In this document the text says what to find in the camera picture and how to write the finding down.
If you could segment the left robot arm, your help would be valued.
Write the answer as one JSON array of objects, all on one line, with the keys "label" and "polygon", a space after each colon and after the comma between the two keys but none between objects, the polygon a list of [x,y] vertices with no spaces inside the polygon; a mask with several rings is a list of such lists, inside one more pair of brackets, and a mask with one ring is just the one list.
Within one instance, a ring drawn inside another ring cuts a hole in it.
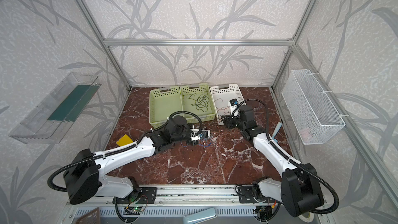
[{"label": "left robot arm", "polygon": [[194,146],[210,137],[210,132],[202,124],[198,129],[192,128],[183,114],[184,111],[172,114],[165,124],[145,132],[130,144],[98,152],[82,150],[71,164],[53,172],[47,185],[55,191],[67,192],[72,205],[93,197],[137,201],[143,193],[136,180],[132,177],[113,177],[109,172],[173,149],[176,143]]}]

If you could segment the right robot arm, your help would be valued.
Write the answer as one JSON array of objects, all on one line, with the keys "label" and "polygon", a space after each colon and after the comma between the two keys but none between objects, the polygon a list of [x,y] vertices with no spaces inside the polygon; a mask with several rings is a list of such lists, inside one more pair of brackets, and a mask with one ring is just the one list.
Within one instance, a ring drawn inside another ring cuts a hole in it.
[{"label": "right robot arm", "polygon": [[310,164],[303,164],[283,150],[270,136],[268,126],[260,126],[251,106],[236,105],[222,117],[228,129],[237,128],[242,137],[266,156],[279,173],[281,180],[261,179],[254,183],[256,198],[273,198],[284,205],[293,217],[305,213],[329,214],[336,211],[340,199],[334,188],[317,175]]}]

